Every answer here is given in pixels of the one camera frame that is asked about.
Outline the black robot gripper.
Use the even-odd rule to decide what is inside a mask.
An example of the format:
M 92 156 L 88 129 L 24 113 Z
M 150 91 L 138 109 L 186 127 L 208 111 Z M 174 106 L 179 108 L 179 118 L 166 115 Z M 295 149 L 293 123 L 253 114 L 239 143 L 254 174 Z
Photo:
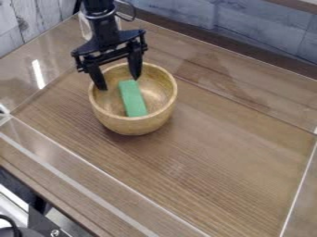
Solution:
M 92 38 L 71 55 L 76 69 L 88 72 L 96 88 L 105 91 L 108 87 L 99 66 L 125 58 L 134 80 L 142 75 L 142 55 L 147 50 L 146 30 L 119 29 L 115 0 L 81 0 L 81 5 L 92 29 Z

